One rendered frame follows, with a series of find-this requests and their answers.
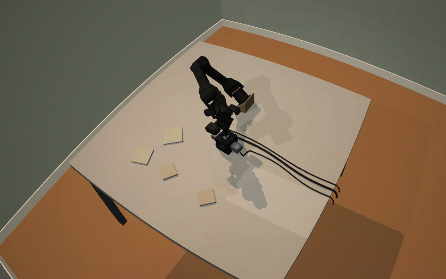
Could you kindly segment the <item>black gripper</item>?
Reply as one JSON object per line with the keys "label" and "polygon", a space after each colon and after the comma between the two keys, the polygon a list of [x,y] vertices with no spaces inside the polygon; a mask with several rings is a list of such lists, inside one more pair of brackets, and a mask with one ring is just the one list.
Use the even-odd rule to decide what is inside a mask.
{"label": "black gripper", "polygon": [[[230,110],[231,115],[233,115],[233,112],[235,113],[235,115],[238,115],[241,112],[240,108],[233,104],[231,104],[228,108]],[[215,116],[215,118],[217,119],[217,121],[210,122],[207,126],[205,126],[206,132],[209,132],[212,135],[217,135],[222,129],[225,133],[227,133],[228,130],[230,129],[230,125],[233,121],[233,118],[230,118],[230,120],[228,120],[227,122],[218,121],[217,116]]]}

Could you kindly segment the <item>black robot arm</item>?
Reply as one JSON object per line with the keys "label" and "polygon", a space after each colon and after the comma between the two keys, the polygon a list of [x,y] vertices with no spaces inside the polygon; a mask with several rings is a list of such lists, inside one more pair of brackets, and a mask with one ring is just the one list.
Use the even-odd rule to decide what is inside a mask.
{"label": "black robot arm", "polygon": [[[216,86],[209,83],[206,75],[221,84],[225,93],[231,98],[234,97],[239,105],[244,103],[250,97],[250,95],[248,96],[243,90],[244,86],[239,81],[234,80],[233,78],[226,78],[224,75],[220,74],[209,64],[208,59],[203,55],[192,63],[190,70],[193,71],[198,82],[200,98],[205,103],[206,107],[208,107],[208,109],[204,110],[205,116],[212,116],[213,119],[215,119],[216,115],[220,122],[227,122],[231,118],[231,113],[226,104],[225,96]],[[209,105],[208,103],[211,101],[213,102]],[[216,113],[213,112],[213,109],[215,109]]]}

